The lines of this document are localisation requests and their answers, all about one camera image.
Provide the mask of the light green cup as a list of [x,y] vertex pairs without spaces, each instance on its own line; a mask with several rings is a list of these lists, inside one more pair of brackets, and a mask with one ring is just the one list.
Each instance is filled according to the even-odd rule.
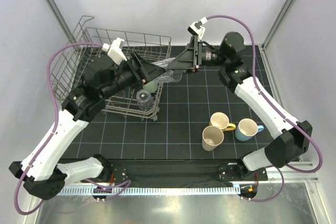
[[143,86],[143,90],[148,93],[155,93],[158,89],[158,84],[155,81],[150,81]]

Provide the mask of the small clear faceted glass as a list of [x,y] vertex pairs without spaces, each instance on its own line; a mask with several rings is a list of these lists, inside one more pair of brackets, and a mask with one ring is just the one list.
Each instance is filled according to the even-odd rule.
[[168,64],[171,63],[173,60],[175,60],[175,57],[155,61],[152,63],[166,70],[165,73],[153,80],[155,83],[179,82],[181,80],[183,74],[182,70],[172,70],[167,68]]

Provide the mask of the large clear faceted glass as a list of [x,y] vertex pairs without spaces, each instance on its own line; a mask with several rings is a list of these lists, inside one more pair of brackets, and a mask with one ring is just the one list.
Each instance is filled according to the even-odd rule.
[[136,101],[139,109],[142,111],[148,111],[154,106],[154,98],[151,93],[143,89],[136,93]]

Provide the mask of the yellow mug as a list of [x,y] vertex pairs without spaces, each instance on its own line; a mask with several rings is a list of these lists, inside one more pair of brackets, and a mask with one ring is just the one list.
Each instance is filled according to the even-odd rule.
[[220,130],[224,131],[233,131],[236,129],[234,123],[230,123],[228,116],[222,112],[213,113],[209,121],[210,126],[215,126]]

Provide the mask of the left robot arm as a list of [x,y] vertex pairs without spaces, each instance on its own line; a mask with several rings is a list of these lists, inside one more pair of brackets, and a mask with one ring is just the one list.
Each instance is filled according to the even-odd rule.
[[106,54],[94,57],[85,67],[80,84],[63,101],[49,133],[29,157],[12,162],[9,170],[24,181],[23,187],[30,195],[42,200],[55,197],[66,185],[81,180],[108,181],[112,165],[100,154],[69,164],[59,160],[76,136],[106,107],[106,99],[165,72],[135,51],[120,63]]

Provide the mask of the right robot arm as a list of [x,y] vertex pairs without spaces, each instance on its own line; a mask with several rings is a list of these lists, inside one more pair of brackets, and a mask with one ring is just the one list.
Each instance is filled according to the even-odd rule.
[[273,141],[241,157],[236,167],[237,176],[249,180],[260,168],[282,168],[304,154],[309,148],[312,126],[308,121],[299,122],[286,112],[253,77],[240,55],[244,48],[244,39],[237,32],[227,33],[219,48],[199,41],[198,36],[193,35],[182,53],[167,67],[196,72],[199,66],[219,66],[221,83],[248,104],[264,123]]

